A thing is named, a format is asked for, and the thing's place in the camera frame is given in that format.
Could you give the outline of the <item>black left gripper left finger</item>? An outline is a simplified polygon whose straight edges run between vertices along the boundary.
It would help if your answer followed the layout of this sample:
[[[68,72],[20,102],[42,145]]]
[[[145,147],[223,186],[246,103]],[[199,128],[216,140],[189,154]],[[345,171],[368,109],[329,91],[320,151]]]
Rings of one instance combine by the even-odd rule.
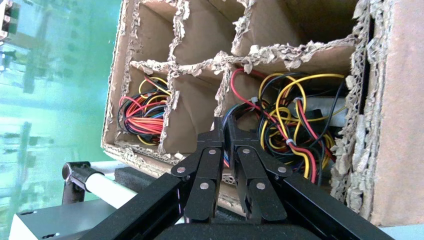
[[[223,174],[225,136],[222,119],[213,119],[213,130],[197,135],[196,149],[171,168],[182,180],[177,190],[185,223],[209,223],[215,217]]]

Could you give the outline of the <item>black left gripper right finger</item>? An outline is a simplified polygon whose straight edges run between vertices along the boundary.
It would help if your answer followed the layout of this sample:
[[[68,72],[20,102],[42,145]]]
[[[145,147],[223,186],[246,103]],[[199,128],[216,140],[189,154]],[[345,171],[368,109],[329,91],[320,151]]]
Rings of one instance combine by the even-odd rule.
[[[288,214],[274,184],[291,176],[293,170],[265,152],[252,132],[239,129],[234,116],[226,120],[226,148],[246,219],[283,223]]]

